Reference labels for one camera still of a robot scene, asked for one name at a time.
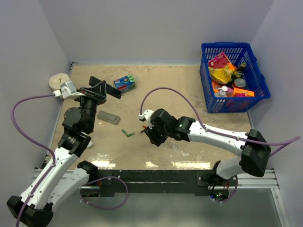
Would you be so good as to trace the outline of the black remote control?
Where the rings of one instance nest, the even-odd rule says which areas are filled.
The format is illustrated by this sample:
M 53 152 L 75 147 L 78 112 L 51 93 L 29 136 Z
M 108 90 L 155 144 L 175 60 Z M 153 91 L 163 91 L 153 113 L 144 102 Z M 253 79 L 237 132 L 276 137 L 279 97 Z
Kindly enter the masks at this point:
M 112 87 L 111 85 L 109 85 L 107 83 L 107 94 L 108 95 L 111 95 L 117 99 L 121 99 L 121 96 L 122 96 L 122 92 L 119 91 L 118 89 Z

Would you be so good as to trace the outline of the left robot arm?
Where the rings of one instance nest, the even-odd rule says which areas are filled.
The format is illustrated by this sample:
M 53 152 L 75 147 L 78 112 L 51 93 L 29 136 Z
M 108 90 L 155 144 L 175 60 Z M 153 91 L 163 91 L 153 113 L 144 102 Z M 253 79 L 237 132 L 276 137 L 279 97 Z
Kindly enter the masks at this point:
M 54 211 L 82 185 L 94 185 L 98 181 L 97 167 L 83 161 L 71 176 L 63 179 L 69 167 L 88 147 L 97 113 L 97 106 L 106 102 L 107 95 L 121 98 L 121 92 L 104 80 L 90 77 L 89 87 L 77 89 L 72 81 L 63 83 L 51 96 L 61 99 L 73 99 L 79 107 L 69 108 L 64 114 L 64 133 L 57 148 L 52 151 L 50 161 L 42 172 L 21 193 L 11 196 L 7 206 L 20 223 L 28 227 L 45 227 L 53 218 Z

